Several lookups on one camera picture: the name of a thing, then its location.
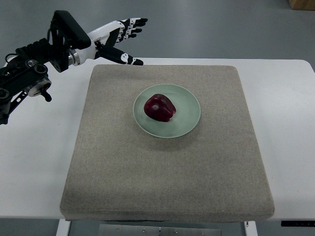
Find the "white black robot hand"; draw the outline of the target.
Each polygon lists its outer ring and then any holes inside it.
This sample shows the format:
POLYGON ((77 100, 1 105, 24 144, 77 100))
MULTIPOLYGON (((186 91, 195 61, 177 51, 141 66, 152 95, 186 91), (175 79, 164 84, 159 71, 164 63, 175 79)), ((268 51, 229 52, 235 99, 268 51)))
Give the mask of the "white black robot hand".
POLYGON ((91 45, 85 49, 71 49, 69 64, 82 65, 88 59, 105 58, 118 64, 143 65, 144 62, 115 48, 115 44, 135 38, 147 23, 147 18, 128 18, 112 21, 87 34, 91 45))

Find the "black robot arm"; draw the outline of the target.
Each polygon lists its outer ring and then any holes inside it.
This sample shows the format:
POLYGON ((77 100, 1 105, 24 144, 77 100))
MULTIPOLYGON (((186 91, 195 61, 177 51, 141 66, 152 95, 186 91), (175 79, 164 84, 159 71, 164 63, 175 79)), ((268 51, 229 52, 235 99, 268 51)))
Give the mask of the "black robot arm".
POLYGON ((78 61, 72 52, 87 49, 91 44, 68 11, 55 11, 47 37, 16 49, 14 57, 0 70, 1 124, 8 123, 10 114, 26 96, 41 95, 50 102, 47 90, 51 81, 45 64, 50 62, 58 72, 63 72, 78 61))

